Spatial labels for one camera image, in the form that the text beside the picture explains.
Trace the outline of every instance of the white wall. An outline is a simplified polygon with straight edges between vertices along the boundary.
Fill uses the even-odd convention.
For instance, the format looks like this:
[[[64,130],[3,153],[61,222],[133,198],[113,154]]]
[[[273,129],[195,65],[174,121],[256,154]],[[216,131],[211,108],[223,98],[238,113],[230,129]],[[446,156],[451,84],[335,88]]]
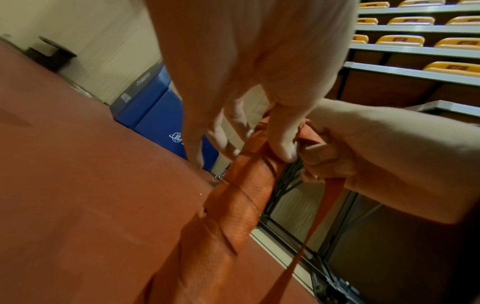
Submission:
[[[0,36],[22,49],[44,36],[78,55],[61,74],[111,103],[161,56],[141,0],[0,2]]]

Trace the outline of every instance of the hand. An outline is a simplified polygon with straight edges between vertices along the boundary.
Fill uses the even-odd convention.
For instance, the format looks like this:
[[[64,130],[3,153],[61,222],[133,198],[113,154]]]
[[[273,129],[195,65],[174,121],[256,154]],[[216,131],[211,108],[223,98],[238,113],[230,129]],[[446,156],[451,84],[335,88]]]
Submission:
[[[346,187],[417,216],[454,223],[480,201],[480,128],[413,111],[323,99],[308,116],[325,145],[304,145],[304,181]]]
[[[353,0],[147,0],[163,61],[183,101],[187,157],[203,166],[202,136],[234,159],[224,117],[251,134],[242,96],[262,85],[273,104],[269,143],[284,161],[315,101],[330,90],[354,33]]]

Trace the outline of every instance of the yellow seat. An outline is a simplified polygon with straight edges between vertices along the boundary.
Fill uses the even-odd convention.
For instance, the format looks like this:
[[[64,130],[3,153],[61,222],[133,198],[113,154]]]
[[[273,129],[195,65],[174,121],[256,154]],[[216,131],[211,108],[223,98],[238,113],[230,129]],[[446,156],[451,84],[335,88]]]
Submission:
[[[367,35],[354,35],[351,43],[360,43],[360,44],[367,44],[369,43],[369,37]]]
[[[430,7],[444,6],[445,0],[405,0],[398,7]]]
[[[434,47],[480,51],[480,38],[445,38],[437,42]]]
[[[424,71],[480,77],[480,65],[462,62],[437,61],[427,65]]]
[[[405,25],[432,26],[434,24],[435,24],[435,18],[433,17],[412,16],[412,17],[393,18],[388,22],[387,25],[389,26],[405,26]]]
[[[376,26],[379,24],[377,18],[358,18],[356,25],[358,26]]]
[[[480,0],[460,0],[456,4],[480,4]]]
[[[376,45],[390,45],[403,47],[423,47],[425,38],[413,35],[385,35],[380,37]]]
[[[360,3],[359,9],[388,9],[390,7],[390,3],[388,2],[367,2],[367,3]]]
[[[480,16],[455,17],[446,23],[448,26],[480,26]]]

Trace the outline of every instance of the logo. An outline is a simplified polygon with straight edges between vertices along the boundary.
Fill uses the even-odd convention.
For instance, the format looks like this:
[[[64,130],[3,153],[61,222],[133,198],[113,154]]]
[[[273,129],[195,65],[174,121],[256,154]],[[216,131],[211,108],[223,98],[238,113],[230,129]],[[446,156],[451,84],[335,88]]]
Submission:
[[[140,79],[138,79],[136,81],[136,85],[139,86],[142,82],[145,81],[145,79],[147,79],[148,77],[150,77],[150,72],[146,73],[145,75],[143,75]]]
[[[169,135],[169,137],[173,140],[173,142],[175,143],[181,143],[182,145],[184,143],[182,143],[182,134],[180,132],[175,132],[171,135]]]

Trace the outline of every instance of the orange fabric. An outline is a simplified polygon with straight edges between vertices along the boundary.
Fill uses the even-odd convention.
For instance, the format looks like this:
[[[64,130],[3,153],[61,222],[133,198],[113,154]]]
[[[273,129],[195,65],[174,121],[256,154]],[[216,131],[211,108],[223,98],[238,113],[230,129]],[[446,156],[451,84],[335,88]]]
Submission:
[[[268,145],[267,125],[268,117],[257,125],[223,180],[206,199],[203,210],[183,228],[178,245],[136,303],[215,302],[285,166]],[[297,140],[323,143],[306,124],[300,127]],[[343,179],[326,180],[325,194],[305,244],[261,304],[280,302],[308,240],[340,195],[343,185]]]

